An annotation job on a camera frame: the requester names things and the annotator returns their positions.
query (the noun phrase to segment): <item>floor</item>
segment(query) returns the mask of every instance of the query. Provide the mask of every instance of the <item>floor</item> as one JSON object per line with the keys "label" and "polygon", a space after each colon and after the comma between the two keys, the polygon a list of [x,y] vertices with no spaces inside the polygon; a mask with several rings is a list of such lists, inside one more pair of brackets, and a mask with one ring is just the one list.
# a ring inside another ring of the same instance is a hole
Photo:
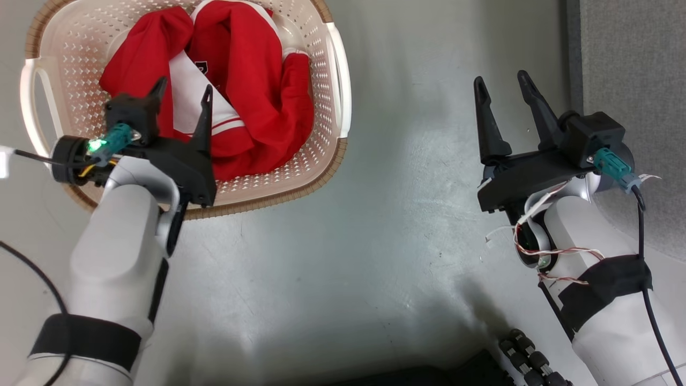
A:
{"label": "floor", "polygon": [[[2,36],[23,36],[43,0],[0,2]],[[515,152],[537,142],[515,75],[569,106],[563,24],[548,0],[328,0],[353,79],[342,167],[315,194],[185,224],[136,385],[322,385],[414,365],[449,367],[520,328],[575,385],[594,385],[536,277],[479,211],[472,81],[485,78]],[[17,84],[23,37],[0,41],[3,144],[29,149]],[[0,238],[65,288],[87,222],[43,166],[0,182]],[[653,266],[677,299],[683,267]],[[52,300],[0,258],[0,383],[18,374]]]}

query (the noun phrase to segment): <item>red jacket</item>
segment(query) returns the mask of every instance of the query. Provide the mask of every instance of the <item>red jacket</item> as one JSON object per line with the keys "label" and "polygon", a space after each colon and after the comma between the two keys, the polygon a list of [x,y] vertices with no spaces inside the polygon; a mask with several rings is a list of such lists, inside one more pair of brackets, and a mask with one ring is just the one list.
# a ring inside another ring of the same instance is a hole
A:
{"label": "red jacket", "polygon": [[[158,118],[161,135],[188,139],[195,126],[187,126],[200,114],[200,96],[191,101],[211,83],[216,88],[215,177],[269,172],[298,152],[314,122],[309,58],[301,52],[283,58],[269,16],[255,5],[222,0],[201,3],[193,18],[180,7],[146,14],[108,63],[100,85],[111,95],[142,97],[167,76],[170,87]],[[199,77],[201,69],[206,78]],[[174,86],[175,78],[181,89]]]}

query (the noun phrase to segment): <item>wire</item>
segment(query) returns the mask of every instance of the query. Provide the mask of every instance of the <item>wire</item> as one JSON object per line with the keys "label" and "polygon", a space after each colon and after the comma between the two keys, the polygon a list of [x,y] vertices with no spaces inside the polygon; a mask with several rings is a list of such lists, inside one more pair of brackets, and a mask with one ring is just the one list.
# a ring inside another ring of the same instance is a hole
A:
{"label": "wire", "polygon": [[[572,247],[572,248],[567,248],[567,249],[553,249],[553,250],[548,250],[548,251],[538,251],[538,250],[531,250],[531,249],[526,249],[522,247],[519,244],[519,231],[521,230],[522,224],[524,224],[529,218],[533,217],[533,215],[536,214],[536,212],[548,201],[550,200],[551,197],[553,197],[555,194],[559,193],[562,189],[565,189],[567,185],[571,182],[571,180],[566,181],[564,183],[561,183],[557,187],[555,187],[553,190],[550,192],[544,194],[535,204],[529,208],[529,210],[519,218],[517,221],[517,224],[514,226],[514,234],[512,235],[512,239],[514,240],[514,245],[517,247],[517,251],[527,255],[527,256],[546,256],[546,255],[567,255],[570,253],[577,253],[577,252],[588,252],[591,255],[595,256],[598,260],[603,260],[605,259],[605,256],[602,254],[601,251],[597,249],[590,249],[590,248],[580,248],[580,247]],[[588,282],[576,279],[574,277],[554,277],[554,276],[549,276],[544,273],[539,273],[539,278],[541,280],[553,280],[553,281],[568,281],[568,282],[575,282],[577,284],[583,284],[583,285],[588,285]]]}
{"label": "wire", "polygon": [[585,282],[583,280],[579,280],[576,277],[569,277],[569,276],[560,276],[560,277],[554,277],[554,276],[548,276],[544,274],[543,272],[539,272],[539,279],[541,280],[551,280],[553,282],[573,282],[576,284],[581,284],[583,286],[588,286],[589,283]]}
{"label": "wire", "polygon": [[[646,245],[645,245],[645,239],[646,239],[646,233],[645,233],[645,218],[644,214],[646,211],[646,202],[643,200],[643,195],[641,194],[641,190],[639,189],[638,186],[634,185],[631,187],[631,191],[634,192],[634,195],[636,196],[636,202],[638,203],[638,210],[639,210],[639,260],[642,262],[646,261]],[[672,376],[674,377],[674,382],[676,382],[676,386],[683,386],[683,383],[681,382],[681,378],[679,377],[679,374],[676,372],[676,367],[674,367],[674,363],[672,362],[672,357],[670,357],[670,353],[667,351],[667,346],[665,345],[664,339],[662,339],[662,334],[660,333],[660,328],[657,326],[657,320],[655,319],[655,312],[652,310],[652,304],[650,303],[650,296],[648,294],[648,286],[643,284],[643,301],[646,303],[646,311],[648,312],[648,319],[650,319],[650,325],[652,326],[652,331],[655,333],[655,339],[657,340],[657,345],[660,346],[660,351],[662,351],[662,356],[665,357],[665,362],[667,362],[667,367],[670,369],[670,373],[672,373]]]}
{"label": "wire", "polygon": [[514,230],[515,227],[513,227],[512,225],[503,225],[502,227],[495,228],[494,230],[490,231],[490,232],[486,235],[486,242],[490,242],[490,241],[492,240],[492,237],[493,237],[494,234],[496,234],[496,233],[498,233],[498,232],[500,232],[500,231],[504,231],[505,229]]}
{"label": "wire", "polygon": [[67,363],[69,363],[69,359],[71,359],[71,333],[69,331],[69,318],[68,315],[69,313],[67,312],[67,305],[64,304],[64,300],[62,300],[62,296],[60,295],[60,292],[57,291],[57,287],[55,287],[55,284],[52,283],[52,281],[45,275],[45,272],[43,272],[40,268],[38,268],[37,265],[34,264],[29,258],[27,258],[25,255],[23,255],[21,252],[17,251],[16,249],[10,247],[7,245],[4,241],[0,241],[0,248],[5,249],[7,252],[11,253],[15,258],[19,259],[22,263],[26,264],[35,274],[40,277],[40,279],[45,283],[47,288],[52,292],[52,295],[55,297],[55,300],[57,301],[57,305],[60,308],[60,312],[62,315],[65,316],[65,331],[64,335],[66,336],[67,340],[67,349],[65,350],[66,352],[64,353],[64,357],[62,358],[62,362],[60,363],[60,367],[55,371],[55,374],[53,374],[52,377],[45,383],[45,386],[52,386],[56,381],[57,378],[60,378],[60,375],[64,372],[64,369],[67,368]]}
{"label": "wire", "polygon": [[15,150],[15,151],[14,151],[14,154],[16,154],[16,155],[18,155],[18,156],[20,156],[20,157],[25,157],[25,158],[28,158],[28,159],[33,159],[33,160],[35,160],[35,161],[40,161],[40,162],[49,163],[49,164],[51,164],[51,165],[62,165],[62,166],[65,166],[65,167],[67,167],[67,168],[69,168],[69,169],[82,169],[82,168],[87,168],[87,167],[89,167],[89,166],[91,166],[91,165],[95,165],[96,163],[100,162],[100,158],[91,158],[91,159],[89,159],[89,160],[86,161],[86,162],[62,163],[62,162],[57,162],[57,161],[55,161],[55,160],[52,159],[52,158],[43,157],[43,156],[34,154],[34,153],[32,153],[32,152],[27,152],[27,151],[19,150],[19,149]]}
{"label": "wire", "polygon": [[94,167],[95,167],[95,165],[91,165],[91,166],[85,168],[84,171],[81,172],[81,174],[79,174],[79,178],[82,179],[82,178],[84,178],[85,176],[87,176],[88,173],[90,173],[91,170],[93,170]]}
{"label": "wire", "polygon": [[[113,160],[110,160],[110,161],[109,161],[109,164],[112,165],[112,166],[117,166],[117,162],[116,162],[116,161],[113,161]],[[84,178],[85,176],[87,176],[88,173],[90,173],[91,170],[93,170],[94,167],[95,167],[95,165],[91,165],[91,166],[85,168],[84,171],[81,172],[81,174],[79,174],[79,178],[82,179],[82,178]]]}

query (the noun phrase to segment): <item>sleeve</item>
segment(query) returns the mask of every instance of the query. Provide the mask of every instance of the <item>sleeve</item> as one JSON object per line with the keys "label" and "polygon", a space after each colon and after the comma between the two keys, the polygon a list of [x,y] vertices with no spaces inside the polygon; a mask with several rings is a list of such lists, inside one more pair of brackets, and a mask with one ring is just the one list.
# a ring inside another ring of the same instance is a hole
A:
{"label": "sleeve", "polygon": [[300,150],[312,132],[314,105],[309,96],[309,79],[309,57],[302,52],[288,54],[281,78],[281,119],[284,125],[294,127],[294,136],[281,164]]}
{"label": "sleeve", "polygon": [[155,82],[169,80],[158,117],[160,134],[174,136],[174,104],[169,61],[179,54],[193,34],[193,21],[181,7],[144,15],[129,31],[100,78],[111,96],[127,93],[142,98]]}

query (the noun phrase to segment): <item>strap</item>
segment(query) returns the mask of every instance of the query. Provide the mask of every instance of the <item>strap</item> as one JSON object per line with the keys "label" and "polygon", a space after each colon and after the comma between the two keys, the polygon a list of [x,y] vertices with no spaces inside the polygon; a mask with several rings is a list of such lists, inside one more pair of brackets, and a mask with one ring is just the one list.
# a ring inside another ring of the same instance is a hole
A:
{"label": "strap", "polygon": [[652,289],[652,275],[646,263],[636,255],[607,258],[587,269],[579,280],[589,285],[573,283],[560,293],[562,318],[573,331],[616,298],[638,293],[643,287]]}
{"label": "strap", "polygon": [[56,314],[43,324],[31,355],[66,354],[69,350],[71,355],[114,363],[130,372],[140,345],[141,337],[135,331],[111,321]]}

